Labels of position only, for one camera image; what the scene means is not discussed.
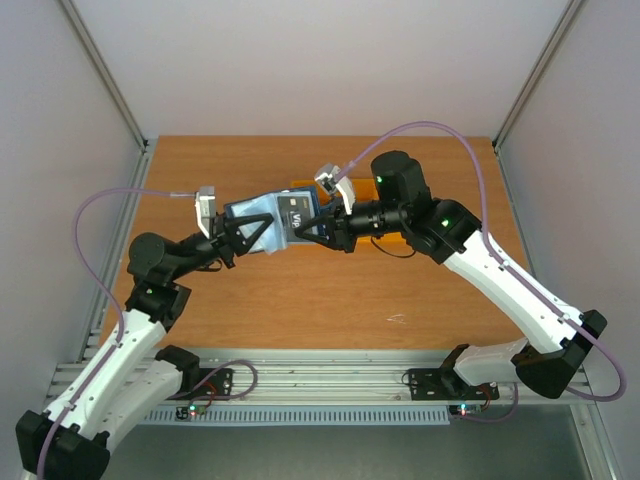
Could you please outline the black VIP credit card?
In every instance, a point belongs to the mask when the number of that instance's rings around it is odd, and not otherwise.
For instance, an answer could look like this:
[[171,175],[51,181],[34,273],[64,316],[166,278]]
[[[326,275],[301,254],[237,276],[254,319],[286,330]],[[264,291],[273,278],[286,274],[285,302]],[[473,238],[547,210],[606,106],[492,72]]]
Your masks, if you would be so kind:
[[307,243],[307,240],[295,235],[295,230],[319,213],[319,200],[315,189],[310,187],[280,191],[276,194],[276,200],[287,243]]

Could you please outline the blue card holder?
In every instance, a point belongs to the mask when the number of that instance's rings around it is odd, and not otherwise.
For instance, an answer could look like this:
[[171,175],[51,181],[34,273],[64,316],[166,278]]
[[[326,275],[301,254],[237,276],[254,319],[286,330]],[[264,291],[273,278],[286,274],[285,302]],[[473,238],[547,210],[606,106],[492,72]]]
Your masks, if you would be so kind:
[[247,220],[239,227],[241,235],[249,241],[250,254],[273,254],[292,245],[311,244],[300,238],[295,230],[314,219],[321,212],[317,191],[303,186],[271,191],[246,200],[227,203],[224,212],[230,218]]

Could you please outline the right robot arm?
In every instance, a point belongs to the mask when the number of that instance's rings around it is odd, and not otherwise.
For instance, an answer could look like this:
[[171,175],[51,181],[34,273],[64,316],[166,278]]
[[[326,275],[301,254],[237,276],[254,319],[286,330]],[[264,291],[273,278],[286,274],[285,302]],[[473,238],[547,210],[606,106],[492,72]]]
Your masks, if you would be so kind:
[[461,399],[491,382],[521,382],[536,394],[557,399],[607,325],[595,310],[581,312],[542,287],[482,231],[481,221],[455,200],[432,197],[420,163],[389,151],[371,163],[377,199],[358,202],[340,169],[322,167],[316,183],[334,197],[331,207],[296,228],[296,235],[351,253],[361,237],[398,233],[417,253],[468,281],[523,333],[511,343],[461,344],[438,369],[441,387]]

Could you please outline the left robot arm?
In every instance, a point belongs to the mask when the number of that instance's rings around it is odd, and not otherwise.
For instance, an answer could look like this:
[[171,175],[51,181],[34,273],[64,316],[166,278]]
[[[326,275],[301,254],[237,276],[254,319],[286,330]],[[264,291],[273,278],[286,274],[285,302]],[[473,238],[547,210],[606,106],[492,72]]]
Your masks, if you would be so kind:
[[123,438],[156,405],[195,397],[217,369],[204,371],[194,353],[167,346],[146,370],[129,377],[171,330],[191,291],[178,279],[213,264],[227,268],[272,226],[270,213],[217,214],[209,233],[180,242],[155,233],[135,238],[128,273],[134,285],[108,339],[43,412],[26,411],[16,425],[24,469],[38,479],[99,479]]

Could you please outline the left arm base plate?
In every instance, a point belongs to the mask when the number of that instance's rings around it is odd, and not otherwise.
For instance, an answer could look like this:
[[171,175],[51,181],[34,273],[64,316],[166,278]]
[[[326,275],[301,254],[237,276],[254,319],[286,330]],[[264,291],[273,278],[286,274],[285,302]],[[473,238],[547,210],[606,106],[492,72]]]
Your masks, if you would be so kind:
[[181,372],[179,390],[166,398],[167,401],[194,400],[214,397],[216,400],[228,400],[232,394],[233,375],[226,367],[210,375],[213,368],[200,368],[199,372]]

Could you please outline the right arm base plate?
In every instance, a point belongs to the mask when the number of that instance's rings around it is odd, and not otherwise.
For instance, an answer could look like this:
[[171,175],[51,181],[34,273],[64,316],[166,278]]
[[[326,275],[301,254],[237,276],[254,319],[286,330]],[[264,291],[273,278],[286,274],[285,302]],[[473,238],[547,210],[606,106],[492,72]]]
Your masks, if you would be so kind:
[[497,386],[447,386],[439,368],[412,368],[405,371],[401,382],[409,389],[412,401],[493,401],[500,398]]

